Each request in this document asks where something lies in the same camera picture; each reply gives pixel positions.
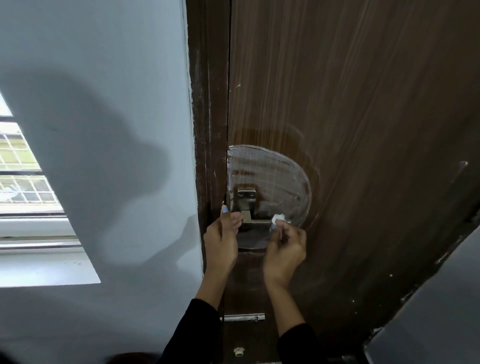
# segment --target black sleeve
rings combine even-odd
[[[193,299],[157,364],[210,364],[219,332],[218,311],[205,301]]]
[[[308,324],[295,326],[276,343],[282,364],[326,364],[327,358],[315,332]]]

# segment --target hand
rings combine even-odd
[[[223,205],[220,217],[204,234],[206,271],[216,274],[230,273],[238,255],[237,233],[243,217],[240,212],[228,212]]]
[[[281,235],[288,241],[280,243]],[[307,234],[304,230],[277,220],[276,229],[268,243],[264,258],[264,280],[267,289],[282,288],[287,290],[295,269],[306,258]]]

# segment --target window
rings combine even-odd
[[[0,95],[0,287],[99,282]]]

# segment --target door handle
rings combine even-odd
[[[233,200],[233,210],[240,211],[243,220],[242,227],[246,229],[269,229],[271,219],[254,219],[255,207],[257,205],[257,191],[251,187],[239,187]]]

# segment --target soapy patch on door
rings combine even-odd
[[[285,214],[295,226],[307,218],[312,189],[305,171],[294,160],[260,146],[228,147],[228,191],[230,208],[239,186],[255,187],[259,199],[256,218]]]

